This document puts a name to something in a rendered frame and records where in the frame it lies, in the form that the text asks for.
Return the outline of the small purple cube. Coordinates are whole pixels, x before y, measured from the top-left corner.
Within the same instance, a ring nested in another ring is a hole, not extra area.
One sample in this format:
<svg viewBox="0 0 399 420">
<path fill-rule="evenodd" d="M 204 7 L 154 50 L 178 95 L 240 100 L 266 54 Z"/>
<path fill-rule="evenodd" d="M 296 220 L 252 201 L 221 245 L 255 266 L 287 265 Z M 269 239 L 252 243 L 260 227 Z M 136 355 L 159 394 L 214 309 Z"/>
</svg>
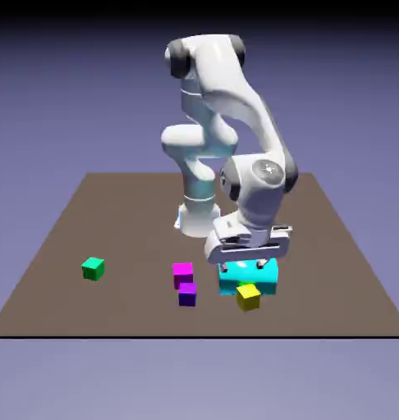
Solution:
<svg viewBox="0 0 399 420">
<path fill-rule="evenodd" d="M 178 290 L 180 306 L 194 307 L 196 305 L 197 287 L 194 282 L 182 282 Z"/>
</svg>

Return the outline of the large cyan box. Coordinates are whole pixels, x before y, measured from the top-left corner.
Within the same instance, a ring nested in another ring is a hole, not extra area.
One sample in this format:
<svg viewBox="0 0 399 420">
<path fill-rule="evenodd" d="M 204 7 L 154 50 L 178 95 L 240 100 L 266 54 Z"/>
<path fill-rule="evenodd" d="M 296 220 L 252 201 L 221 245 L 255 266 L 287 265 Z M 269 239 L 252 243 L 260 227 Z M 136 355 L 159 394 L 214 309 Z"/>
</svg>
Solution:
<svg viewBox="0 0 399 420">
<path fill-rule="evenodd" d="M 257 268 L 257 260 L 228 262 L 227 270 L 218 264 L 220 295 L 234 295 L 241 285 L 254 284 L 262 295 L 274 295 L 278 284 L 278 264 L 275 258 Z"/>
</svg>

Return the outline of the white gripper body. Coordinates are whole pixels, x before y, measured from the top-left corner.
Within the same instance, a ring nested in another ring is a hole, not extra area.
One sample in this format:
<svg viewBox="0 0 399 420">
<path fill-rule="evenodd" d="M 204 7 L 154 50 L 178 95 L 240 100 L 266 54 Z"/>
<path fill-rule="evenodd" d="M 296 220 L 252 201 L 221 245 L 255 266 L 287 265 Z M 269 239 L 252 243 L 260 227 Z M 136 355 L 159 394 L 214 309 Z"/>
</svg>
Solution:
<svg viewBox="0 0 399 420">
<path fill-rule="evenodd" d="M 243 260 L 280 258 L 287 254 L 290 244 L 290 229 L 271 230 L 267 243 L 259 247 L 240 244 L 222 244 L 212 231 L 204 246 L 204 254 L 209 263 L 227 263 Z"/>
</svg>

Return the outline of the small green cube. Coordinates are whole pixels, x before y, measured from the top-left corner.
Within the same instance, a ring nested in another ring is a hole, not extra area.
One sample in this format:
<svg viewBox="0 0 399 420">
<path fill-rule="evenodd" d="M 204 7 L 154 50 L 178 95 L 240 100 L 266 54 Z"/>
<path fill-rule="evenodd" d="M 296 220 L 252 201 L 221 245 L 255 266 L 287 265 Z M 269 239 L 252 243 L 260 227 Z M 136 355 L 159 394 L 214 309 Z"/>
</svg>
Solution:
<svg viewBox="0 0 399 420">
<path fill-rule="evenodd" d="M 89 281 L 99 281 L 105 272 L 105 264 L 102 258 L 89 257 L 82 264 L 83 277 Z"/>
</svg>

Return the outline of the small yellow cube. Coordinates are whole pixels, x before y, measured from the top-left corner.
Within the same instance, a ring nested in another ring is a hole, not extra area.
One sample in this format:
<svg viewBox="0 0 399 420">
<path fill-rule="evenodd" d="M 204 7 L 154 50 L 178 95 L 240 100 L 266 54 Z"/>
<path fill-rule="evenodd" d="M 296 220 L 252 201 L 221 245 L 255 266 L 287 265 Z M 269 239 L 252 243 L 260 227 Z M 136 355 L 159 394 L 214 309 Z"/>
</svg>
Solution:
<svg viewBox="0 0 399 420">
<path fill-rule="evenodd" d="M 236 301 L 244 312 L 255 310 L 260 307 L 261 293 L 255 284 L 240 285 L 236 288 Z"/>
</svg>

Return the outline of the small magenta cube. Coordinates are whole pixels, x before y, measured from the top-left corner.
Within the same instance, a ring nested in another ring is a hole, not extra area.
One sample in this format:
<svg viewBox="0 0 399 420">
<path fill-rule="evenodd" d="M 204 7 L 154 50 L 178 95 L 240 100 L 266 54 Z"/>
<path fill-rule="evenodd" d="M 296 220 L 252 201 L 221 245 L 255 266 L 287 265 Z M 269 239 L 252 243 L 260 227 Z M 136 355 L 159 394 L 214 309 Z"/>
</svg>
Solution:
<svg viewBox="0 0 399 420">
<path fill-rule="evenodd" d="M 193 264 L 191 262 L 177 262 L 172 264 L 173 285 L 180 289 L 181 283 L 193 282 Z"/>
</svg>

